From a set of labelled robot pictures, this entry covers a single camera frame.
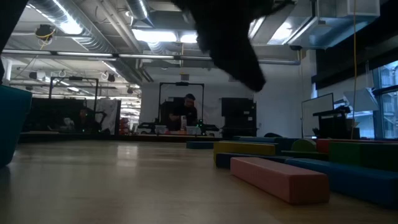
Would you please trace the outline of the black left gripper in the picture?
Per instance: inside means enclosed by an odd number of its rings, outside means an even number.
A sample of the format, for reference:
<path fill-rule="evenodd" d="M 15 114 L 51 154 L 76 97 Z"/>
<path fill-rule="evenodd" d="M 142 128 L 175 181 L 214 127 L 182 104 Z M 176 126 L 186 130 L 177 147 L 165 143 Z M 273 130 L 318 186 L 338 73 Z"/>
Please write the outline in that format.
<path fill-rule="evenodd" d="M 202 52 L 250 90 L 259 92 L 266 79 L 249 40 L 250 24 L 280 10 L 275 0 L 172 0 L 189 14 Z"/>

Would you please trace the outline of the blue long wooden block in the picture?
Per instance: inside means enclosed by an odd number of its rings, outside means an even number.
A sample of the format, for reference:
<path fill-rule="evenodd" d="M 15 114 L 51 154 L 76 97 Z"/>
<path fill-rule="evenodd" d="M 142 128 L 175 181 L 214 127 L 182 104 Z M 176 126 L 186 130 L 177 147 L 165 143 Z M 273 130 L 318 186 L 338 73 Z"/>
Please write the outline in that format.
<path fill-rule="evenodd" d="M 315 159 L 287 159 L 286 164 L 324 173 L 330 190 L 384 207 L 398 208 L 398 173 Z"/>
<path fill-rule="evenodd" d="M 213 149 L 214 142 L 209 141 L 187 141 L 187 149 Z"/>

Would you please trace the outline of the light green arch block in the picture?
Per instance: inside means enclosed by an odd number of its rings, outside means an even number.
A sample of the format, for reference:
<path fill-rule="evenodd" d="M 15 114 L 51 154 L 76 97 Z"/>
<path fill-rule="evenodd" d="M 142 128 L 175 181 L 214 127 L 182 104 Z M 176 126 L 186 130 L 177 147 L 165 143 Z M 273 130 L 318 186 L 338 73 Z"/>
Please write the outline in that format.
<path fill-rule="evenodd" d="M 317 144 L 312 139 L 298 139 L 292 144 L 291 150 L 296 152 L 316 152 Z"/>

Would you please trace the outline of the pink long wooden block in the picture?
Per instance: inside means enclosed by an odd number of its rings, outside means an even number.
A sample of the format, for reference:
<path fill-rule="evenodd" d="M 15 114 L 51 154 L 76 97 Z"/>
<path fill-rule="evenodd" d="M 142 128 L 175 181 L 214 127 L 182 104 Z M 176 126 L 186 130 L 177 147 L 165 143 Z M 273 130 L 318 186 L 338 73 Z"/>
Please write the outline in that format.
<path fill-rule="evenodd" d="M 328 176 L 320 172 L 258 157 L 233 157 L 230 171 L 291 205 L 327 203 L 330 199 Z"/>

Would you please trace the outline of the green wooden arch block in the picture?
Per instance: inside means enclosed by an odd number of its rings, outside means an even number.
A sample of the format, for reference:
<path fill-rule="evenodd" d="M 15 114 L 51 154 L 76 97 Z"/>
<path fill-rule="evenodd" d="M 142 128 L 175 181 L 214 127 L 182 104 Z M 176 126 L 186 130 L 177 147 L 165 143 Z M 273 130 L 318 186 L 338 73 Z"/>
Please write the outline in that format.
<path fill-rule="evenodd" d="M 329 161 L 398 172 L 398 144 L 332 142 L 329 145 Z"/>

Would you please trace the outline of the ceiling light panel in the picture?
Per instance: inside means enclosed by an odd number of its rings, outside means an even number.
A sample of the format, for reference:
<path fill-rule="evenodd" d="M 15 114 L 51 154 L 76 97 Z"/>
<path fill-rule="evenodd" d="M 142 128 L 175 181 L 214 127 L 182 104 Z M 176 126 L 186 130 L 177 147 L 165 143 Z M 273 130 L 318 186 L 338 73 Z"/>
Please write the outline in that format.
<path fill-rule="evenodd" d="M 156 42 L 176 42 L 177 36 L 171 31 L 155 31 L 155 30 L 132 30 L 135 38 L 140 41 L 156 43 Z"/>
<path fill-rule="evenodd" d="M 198 34 L 196 32 L 182 32 L 180 36 L 180 42 L 184 44 L 195 44 L 197 39 Z"/>

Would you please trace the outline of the person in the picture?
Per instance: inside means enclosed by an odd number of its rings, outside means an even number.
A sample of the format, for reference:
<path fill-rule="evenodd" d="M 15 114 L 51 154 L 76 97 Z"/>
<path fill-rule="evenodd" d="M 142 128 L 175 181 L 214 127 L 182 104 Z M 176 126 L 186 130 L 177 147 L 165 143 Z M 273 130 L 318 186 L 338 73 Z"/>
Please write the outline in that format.
<path fill-rule="evenodd" d="M 187 126 L 197 125 L 197 109 L 195 108 L 196 98 L 191 94 L 185 95 L 184 104 L 178 105 L 169 114 L 169 129 L 171 131 L 177 131 L 181 127 L 181 117 L 184 116 L 187 119 Z"/>

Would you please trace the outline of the whiteboard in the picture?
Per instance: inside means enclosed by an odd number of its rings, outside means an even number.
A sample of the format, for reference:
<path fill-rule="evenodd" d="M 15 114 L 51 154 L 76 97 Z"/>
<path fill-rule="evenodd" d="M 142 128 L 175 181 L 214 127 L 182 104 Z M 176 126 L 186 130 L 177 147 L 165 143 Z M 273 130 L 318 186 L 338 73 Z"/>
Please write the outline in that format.
<path fill-rule="evenodd" d="M 315 136 L 314 128 L 319 128 L 318 116 L 314 113 L 330 111 L 334 109 L 333 93 L 319 96 L 302 102 L 302 137 Z"/>

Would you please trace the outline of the grey horizontal pipe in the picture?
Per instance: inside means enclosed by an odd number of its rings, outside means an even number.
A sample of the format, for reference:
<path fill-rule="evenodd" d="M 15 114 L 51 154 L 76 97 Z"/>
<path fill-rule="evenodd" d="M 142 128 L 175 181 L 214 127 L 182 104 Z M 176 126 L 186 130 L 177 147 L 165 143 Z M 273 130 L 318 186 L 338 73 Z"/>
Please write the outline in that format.
<path fill-rule="evenodd" d="M 39 56 L 63 56 L 63 57 L 90 57 L 90 58 L 134 58 L 134 59 L 152 59 L 152 60 L 196 60 L 211 61 L 210 57 L 190 56 L 190 55 L 154 55 L 154 54 L 117 54 L 117 53 L 93 53 L 93 52 L 62 52 L 48 50 L 17 50 L 4 49 L 2 54 L 11 55 L 39 55 Z"/>

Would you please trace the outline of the background robot station table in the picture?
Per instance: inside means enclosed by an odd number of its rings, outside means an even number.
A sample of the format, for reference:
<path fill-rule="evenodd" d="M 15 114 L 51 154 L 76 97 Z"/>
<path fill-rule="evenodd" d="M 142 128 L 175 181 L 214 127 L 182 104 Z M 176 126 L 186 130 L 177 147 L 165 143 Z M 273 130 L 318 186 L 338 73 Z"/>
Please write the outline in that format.
<path fill-rule="evenodd" d="M 187 126 L 185 130 L 171 131 L 166 125 L 158 125 L 155 123 L 141 123 L 136 128 L 138 134 L 179 134 L 193 136 L 217 136 L 220 128 L 213 124 L 200 124 L 198 126 Z"/>

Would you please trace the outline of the white board panel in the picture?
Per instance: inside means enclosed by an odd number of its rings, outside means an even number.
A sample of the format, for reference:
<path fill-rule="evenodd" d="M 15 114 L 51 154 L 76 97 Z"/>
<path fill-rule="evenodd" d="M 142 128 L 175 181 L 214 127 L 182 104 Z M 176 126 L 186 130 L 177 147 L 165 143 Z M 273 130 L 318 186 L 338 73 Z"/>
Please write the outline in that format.
<path fill-rule="evenodd" d="M 101 131 L 109 130 L 115 135 L 120 117 L 120 100 L 98 99 L 96 101 L 95 121 L 101 125 Z"/>

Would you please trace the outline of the silver slanted duct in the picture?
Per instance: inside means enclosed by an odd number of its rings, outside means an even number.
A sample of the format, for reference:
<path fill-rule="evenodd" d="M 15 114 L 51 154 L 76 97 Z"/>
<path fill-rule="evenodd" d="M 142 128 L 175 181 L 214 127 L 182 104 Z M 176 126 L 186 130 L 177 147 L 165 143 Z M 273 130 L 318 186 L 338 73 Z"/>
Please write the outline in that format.
<path fill-rule="evenodd" d="M 287 4 L 280 9 L 278 7 L 284 3 L 283 0 L 275 0 L 273 3 L 276 12 L 272 12 L 268 16 L 261 16 L 252 21 L 250 25 L 248 37 L 254 45 L 279 45 L 292 33 L 292 24 L 287 22 L 287 19 L 297 2 L 287 1 Z"/>

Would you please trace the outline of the rectangular metal duct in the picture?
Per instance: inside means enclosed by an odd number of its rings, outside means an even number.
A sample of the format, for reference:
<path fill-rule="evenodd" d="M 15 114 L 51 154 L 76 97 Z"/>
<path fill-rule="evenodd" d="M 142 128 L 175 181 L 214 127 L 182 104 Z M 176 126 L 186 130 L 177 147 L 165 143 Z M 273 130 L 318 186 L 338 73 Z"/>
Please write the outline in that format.
<path fill-rule="evenodd" d="M 293 0 L 287 22 L 292 33 L 279 45 L 327 49 L 362 29 L 379 16 L 381 0 Z"/>

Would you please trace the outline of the ribbed round metal duct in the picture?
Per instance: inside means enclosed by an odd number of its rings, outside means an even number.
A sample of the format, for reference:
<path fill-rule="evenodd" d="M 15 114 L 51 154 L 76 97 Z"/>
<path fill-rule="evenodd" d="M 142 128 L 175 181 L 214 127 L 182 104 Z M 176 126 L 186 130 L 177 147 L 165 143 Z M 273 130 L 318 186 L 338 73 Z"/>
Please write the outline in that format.
<path fill-rule="evenodd" d="M 74 37 L 74 41 L 90 52 L 115 53 L 116 49 L 104 37 L 99 29 L 89 20 L 83 11 L 72 0 L 59 0 L 60 4 L 83 28 L 79 37 Z M 52 0 L 29 0 L 29 4 L 46 17 L 58 30 L 60 29 L 60 19 L 62 11 Z"/>

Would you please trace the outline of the black table frame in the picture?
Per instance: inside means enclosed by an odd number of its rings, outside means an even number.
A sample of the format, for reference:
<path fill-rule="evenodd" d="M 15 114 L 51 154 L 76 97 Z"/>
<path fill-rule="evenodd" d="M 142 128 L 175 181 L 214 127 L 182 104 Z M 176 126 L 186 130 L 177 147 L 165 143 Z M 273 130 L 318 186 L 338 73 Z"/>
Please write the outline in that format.
<path fill-rule="evenodd" d="M 57 142 L 57 141 L 129 141 L 129 142 L 187 142 L 187 141 L 222 141 L 222 138 L 192 135 L 108 135 L 108 134 L 32 134 L 22 133 L 18 143 Z"/>

